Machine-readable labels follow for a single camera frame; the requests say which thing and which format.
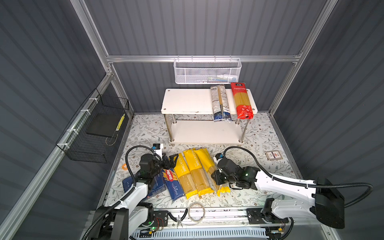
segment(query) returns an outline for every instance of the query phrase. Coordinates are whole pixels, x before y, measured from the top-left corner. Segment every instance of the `black pad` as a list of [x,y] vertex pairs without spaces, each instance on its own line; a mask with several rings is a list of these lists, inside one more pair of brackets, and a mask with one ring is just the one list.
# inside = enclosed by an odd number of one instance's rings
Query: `black pad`
[[112,137],[120,119],[121,116],[119,115],[97,114],[87,128],[86,133],[101,137]]

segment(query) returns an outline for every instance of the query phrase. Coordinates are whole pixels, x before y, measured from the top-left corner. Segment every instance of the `floral tablecloth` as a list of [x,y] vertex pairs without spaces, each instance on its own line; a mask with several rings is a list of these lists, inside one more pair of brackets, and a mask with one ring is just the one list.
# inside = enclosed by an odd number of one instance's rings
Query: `floral tablecloth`
[[[176,115],[176,119],[180,120],[212,120],[212,115]],[[242,120],[241,126],[245,125],[245,120]],[[216,144],[204,144],[204,145],[186,145],[175,144],[172,147],[168,142],[169,136],[167,127],[165,125],[164,116],[162,114],[145,114],[135,115],[132,128],[129,132],[128,139],[124,148],[120,163],[114,176],[112,187],[108,193],[108,197],[105,206],[113,204],[124,193],[122,187],[122,180],[129,176],[127,170],[122,169],[122,165],[125,163],[125,154],[127,150],[135,145],[145,145],[151,147],[153,143],[163,143],[164,151],[167,155],[182,152],[189,148],[201,148],[206,147],[213,157],[215,154],[223,152],[225,148],[230,145],[216,145]],[[283,151],[280,141],[273,129],[273,126],[269,120],[267,113],[258,113],[250,121],[245,133],[243,147],[252,151],[258,161],[269,172],[296,178],[291,166],[289,165],[286,154]],[[268,161],[265,156],[265,151],[279,150],[283,157],[282,160]],[[139,170],[140,157],[148,153],[144,148],[138,148],[129,154],[129,164],[133,171],[136,173]],[[253,158],[246,152],[240,149],[231,149],[227,152],[226,156],[232,159],[240,166],[256,166]],[[285,196],[273,192],[256,191],[253,189],[243,190],[231,190],[230,193],[223,193],[219,196],[217,194],[205,194],[203,196],[193,196],[190,199],[182,197],[174,202],[170,198],[168,190],[152,197],[147,202],[153,203],[154,208],[186,208],[193,202],[200,202],[205,207],[237,207],[237,206],[260,206],[264,205],[265,199],[268,197],[274,197],[278,199],[284,199]]]

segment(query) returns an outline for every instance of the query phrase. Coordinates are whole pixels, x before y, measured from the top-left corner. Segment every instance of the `barilla logo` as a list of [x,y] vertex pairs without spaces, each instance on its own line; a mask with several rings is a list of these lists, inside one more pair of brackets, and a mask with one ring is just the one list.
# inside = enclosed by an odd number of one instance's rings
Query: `barilla logo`
[[170,170],[166,170],[168,181],[173,182],[173,174],[170,172]]
[[174,172],[172,172],[171,170],[165,170],[164,169],[163,176],[164,176],[165,180],[170,181],[170,182],[173,182],[173,180],[175,180],[175,181],[178,180],[176,177],[176,174]]

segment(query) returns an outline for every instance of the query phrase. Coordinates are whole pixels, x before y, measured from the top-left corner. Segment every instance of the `gray corrugated wall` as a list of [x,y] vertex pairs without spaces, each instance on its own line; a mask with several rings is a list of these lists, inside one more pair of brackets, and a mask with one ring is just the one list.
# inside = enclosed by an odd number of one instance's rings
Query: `gray corrugated wall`
[[[370,182],[342,238],[382,236],[384,2],[339,1],[275,114],[305,178]],[[341,190],[350,201],[364,189]]]
[[[0,1],[0,36],[1,223],[105,72],[69,1]],[[79,236],[108,168],[64,159],[14,239]]]
[[[136,112],[160,112],[167,88],[209,88],[176,84],[173,63],[114,63]],[[258,110],[268,110],[292,63],[243,63],[241,82],[251,89]]]
[[86,0],[110,55],[293,55],[324,0]]
[[[86,0],[109,55],[298,54],[325,0]],[[170,63],[115,63],[136,112],[159,112]],[[243,63],[240,82],[268,110],[290,63]]]

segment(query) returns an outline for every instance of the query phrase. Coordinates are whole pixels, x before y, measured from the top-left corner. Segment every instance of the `black cable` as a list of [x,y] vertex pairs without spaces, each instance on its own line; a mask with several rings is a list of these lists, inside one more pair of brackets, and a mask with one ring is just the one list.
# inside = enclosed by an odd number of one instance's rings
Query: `black cable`
[[277,239],[275,239],[275,240],[283,240],[283,239],[285,239],[286,237],[288,237],[288,235],[291,233],[292,228],[293,228],[293,218],[290,217],[289,219],[291,219],[291,225],[289,226],[288,231],[284,234],[284,236],[282,236],[281,238],[277,238]]
[[155,151],[152,149],[152,148],[149,148],[147,146],[143,146],[143,145],[137,145],[137,146],[133,146],[131,147],[130,149],[128,149],[127,153],[125,154],[125,164],[127,165],[127,168],[128,168],[128,171],[129,171],[129,174],[131,175],[131,178],[133,180],[133,187],[131,188],[131,190],[125,194],[123,197],[121,197],[121,199],[119,201],[117,201],[115,204],[113,204],[112,206],[108,207],[98,218],[96,218],[96,220],[90,225],[90,227],[85,231],[83,237],[81,238],[81,240],[86,240],[89,233],[91,232],[91,230],[98,224],[98,222],[100,222],[104,217],[105,215],[109,214],[115,207],[117,207],[121,201],[124,201],[129,195],[132,194],[132,192],[135,190],[135,187],[136,187],[136,180],[135,180],[135,177],[133,175],[133,172],[131,170],[131,167],[129,166],[129,163],[128,163],[128,155],[129,153],[137,148],[137,147],[143,147],[143,148],[146,148],[148,150],[150,150],[160,161],[161,161],[161,158],[158,154],[155,153]]
[[283,180],[283,179],[279,179],[279,178],[276,178],[275,176],[273,176],[272,174],[270,174],[267,170],[264,169],[264,167],[257,161],[257,158],[256,156],[251,152],[249,151],[248,149],[246,148],[243,148],[243,147],[237,147],[237,146],[231,146],[231,147],[227,147],[224,152],[223,152],[223,156],[225,156],[225,153],[231,149],[231,148],[238,148],[238,149],[242,149],[244,151],[246,151],[247,153],[249,153],[253,159],[255,160],[257,166],[269,177],[273,177],[273,180],[276,180],[278,182],[282,182],[282,183],[285,183],[285,184],[290,184],[290,185],[295,185],[295,186],[299,186],[299,187],[311,187],[311,188],[346,188],[346,187],[368,187],[367,190],[361,194],[360,196],[358,196],[356,199],[344,204],[344,208],[347,208],[347,207],[350,207],[358,202],[360,202],[361,200],[363,200],[364,198],[366,198],[372,191],[373,191],[373,186],[369,183],[366,183],[366,182],[355,182],[355,183],[347,183],[347,184],[333,184],[333,185],[317,185],[317,184],[304,184],[304,183],[301,183],[301,182],[290,182],[290,181],[287,181],[287,180]]
[[[180,221],[184,220],[184,218],[187,216],[188,209],[185,209],[184,215],[180,218]],[[174,221],[177,222],[177,219],[172,215],[172,213],[168,212],[168,216]]]

